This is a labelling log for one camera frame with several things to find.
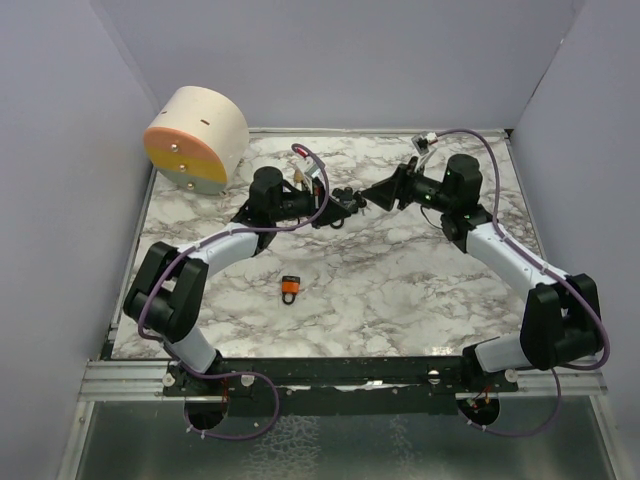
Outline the orange black padlock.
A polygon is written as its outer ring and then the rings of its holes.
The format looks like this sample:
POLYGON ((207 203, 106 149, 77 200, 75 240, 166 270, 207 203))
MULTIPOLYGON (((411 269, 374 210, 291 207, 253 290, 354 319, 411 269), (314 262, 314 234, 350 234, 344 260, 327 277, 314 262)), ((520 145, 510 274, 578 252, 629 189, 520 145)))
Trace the orange black padlock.
POLYGON ((281 298, 285 305, 292 305, 300 290, 300 277, 285 275, 281 280, 281 298))

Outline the brass padlock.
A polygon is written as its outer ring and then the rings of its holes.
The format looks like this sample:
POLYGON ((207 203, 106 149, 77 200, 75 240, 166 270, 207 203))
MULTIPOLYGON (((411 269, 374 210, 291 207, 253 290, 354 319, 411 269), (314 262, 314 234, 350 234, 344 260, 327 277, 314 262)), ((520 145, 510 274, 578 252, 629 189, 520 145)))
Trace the brass padlock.
POLYGON ((304 174, 300 170, 296 170, 294 172, 294 183, 297 186, 302 187, 304 182, 305 182, 304 174))

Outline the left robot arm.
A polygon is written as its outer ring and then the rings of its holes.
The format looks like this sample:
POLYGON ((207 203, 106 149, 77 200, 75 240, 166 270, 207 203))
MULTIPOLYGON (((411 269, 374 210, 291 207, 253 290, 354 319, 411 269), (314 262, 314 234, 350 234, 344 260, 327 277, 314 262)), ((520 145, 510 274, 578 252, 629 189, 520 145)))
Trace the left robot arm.
POLYGON ((262 167, 254 173, 248 200, 222 231, 186 247, 157 242, 149 248, 123 312, 138 323, 142 337, 163 344, 187 366, 186 382, 195 392, 210 394, 220 385, 220 353, 196 326, 207 279, 264 251, 281 231, 279 222, 339 228, 360 200, 352 188, 329 192, 317 178, 297 189, 279 169, 262 167))

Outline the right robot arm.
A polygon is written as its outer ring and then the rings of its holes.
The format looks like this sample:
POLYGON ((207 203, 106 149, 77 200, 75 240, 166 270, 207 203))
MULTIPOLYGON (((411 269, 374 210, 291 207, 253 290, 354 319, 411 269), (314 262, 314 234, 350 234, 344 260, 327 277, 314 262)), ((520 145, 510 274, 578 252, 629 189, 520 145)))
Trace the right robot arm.
POLYGON ((367 201, 390 211, 411 204, 440 213, 445 237, 461 252, 488 266, 524 301, 520 330, 465 349, 472 359, 459 367, 461 383, 481 391, 496 372, 535 368, 548 370, 603 350, 595 324, 599 312, 594 281, 569 275, 513 240, 481 205, 483 176, 477 159, 449 158, 442 180, 424 176, 416 158, 399 165, 392 176, 362 191, 367 201))

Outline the black head key bunch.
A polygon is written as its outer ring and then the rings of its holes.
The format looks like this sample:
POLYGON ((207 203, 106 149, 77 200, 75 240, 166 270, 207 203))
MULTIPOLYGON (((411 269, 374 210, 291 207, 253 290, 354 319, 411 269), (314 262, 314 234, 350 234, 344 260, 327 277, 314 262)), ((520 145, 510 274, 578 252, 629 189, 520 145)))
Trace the black head key bunch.
POLYGON ((363 211, 367 207, 367 200, 364 199, 361 195, 360 191, 354 191, 352 193, 351 199, 348 202, 348 210, 352 215, 355 215, 361 211, 363 211))

